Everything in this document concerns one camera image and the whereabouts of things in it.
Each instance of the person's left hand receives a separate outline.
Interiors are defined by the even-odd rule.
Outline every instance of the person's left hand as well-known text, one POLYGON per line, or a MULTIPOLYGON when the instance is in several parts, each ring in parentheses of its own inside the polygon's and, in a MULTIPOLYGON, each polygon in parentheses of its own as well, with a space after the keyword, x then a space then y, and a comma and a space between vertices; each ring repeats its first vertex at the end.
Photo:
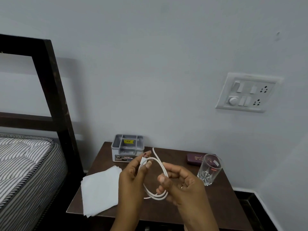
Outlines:
MULTIPOLYGON (((119 224, 125 226, 125 230, 129 230, 129 228, 134 230, 137 226, 142 202, 144 200, 143 182, 152 164, 151 161, 148 161, 138 170, 143 155, 144 154, 141 154, 133 159, 120 173, 118 208, 112 230, 118 230, 115 226, 119 226, 119 224)), ((146 158, 150 155, 151 151, 145 152, 146 158)))

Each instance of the brown wooden table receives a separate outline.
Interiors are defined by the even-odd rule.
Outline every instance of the brown wooden table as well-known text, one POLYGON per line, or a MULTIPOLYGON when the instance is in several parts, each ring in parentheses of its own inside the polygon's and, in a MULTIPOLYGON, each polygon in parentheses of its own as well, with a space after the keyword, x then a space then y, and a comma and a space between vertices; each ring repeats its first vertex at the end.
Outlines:
MULTIPOLYGON (((152 148, 145 147, 144 151, 148 150, 152 150, 152 148)), ((155 152, 162 162, 182 165, 197 175, 199 167, 188 165, 186 163, 186 155, 188 151, 155 148, 155 152)), ((113 162, 111 154, 111 143, 105 142, 98 155, 96 156, 87 175, 105 171, 114 165, 124 169, 127 166, 127 163, 113 162)), ((156 161, 153 161, 153 164, 145 179, 146 187, 153 193, 155 193, 155 189, 159 186, 157 176, 161 173, 162 169, 160 168, 159 164, 156 161)), ((221 170, 213 184, 211 186, 206 186, 205 189, 212 211, 220 229, 252 231, 252 227, 223 170, 221 170)), ((117 206, 114 206, 101 212, 97 216, 115 217, 116 210, 117 206)), ((73 214, 83 214, 80 187, 70 206, 68 207, 67 212, 73 214)), ((164 222, 170 224, 183 224, 182 218, 180 217, 176 206, 165 200, 144 200, 140 220, 164 222)))

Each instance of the clear glass tumbler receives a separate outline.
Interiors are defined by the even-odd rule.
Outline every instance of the clear glass tumbler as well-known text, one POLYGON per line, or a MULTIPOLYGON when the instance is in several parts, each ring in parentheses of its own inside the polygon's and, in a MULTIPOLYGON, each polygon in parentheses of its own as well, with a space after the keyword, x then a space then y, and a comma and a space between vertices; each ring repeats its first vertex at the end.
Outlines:
POLYGON ((213 154, 206 154, 202 160, 197 177, 200 178, 205 186, 213 183, 216 176, 222 169, 221 159, 213 154))

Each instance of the white cable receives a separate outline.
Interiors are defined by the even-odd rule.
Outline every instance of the white cable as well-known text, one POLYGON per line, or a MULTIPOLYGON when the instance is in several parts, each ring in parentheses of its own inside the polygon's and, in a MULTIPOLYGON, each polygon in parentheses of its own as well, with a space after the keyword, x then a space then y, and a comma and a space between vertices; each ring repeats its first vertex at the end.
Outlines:
MULTIPOLYGON (((160 167, 163 169, 164 175, 165 175, 166 177, 168 177, 167 170, 165 169, 165 167, 164 167, 163 164, 161 163, 159 157, 156 155, 156 152, 155 152, 154 148, 152 148, 152 150, 153 150, 153 153, 154 153, 154 155, 156 156, 157 159, 154 158, 154 157, 142 158, 141 163, 140 163, 140 166, 139 166, 139 169, 140 169, 140 167, 141 167, 142 165, 145 165, 149 159, 153 159, 153 160, 156 160, 156 161, 159 163, 160 167)), ((146 193, 148 194, 148 196, 149 196, 149 197, 146 197, 146 198, 144 198, 144 199, 152 198, 152 199, 155 199, 155 200, 163 200, 163 199, 165 199, 165 198, 167 197, 167 195, 168 195, 168 192, 167 192, 166 190, 165 190, 164 193, 162 193, 161 195, 153 194, 153 193, 151 193, 151 192, 145 187, 144 184, 143 184, 143 186, 144 186, 145 192, 146 192, 146 193)))

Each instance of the dark wooden headboard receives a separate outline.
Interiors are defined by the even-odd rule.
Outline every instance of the dark wooden headboard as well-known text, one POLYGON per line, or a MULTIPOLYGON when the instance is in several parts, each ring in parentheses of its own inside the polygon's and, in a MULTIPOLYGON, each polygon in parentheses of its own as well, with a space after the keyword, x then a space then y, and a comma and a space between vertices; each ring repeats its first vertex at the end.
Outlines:
POLYGON ((45 117, 0 112, 0 126, 56 131, 69 174, 81 179, 83 168, 51 40, 0 34, 0 53, 32 57, 51 114, 45 117))

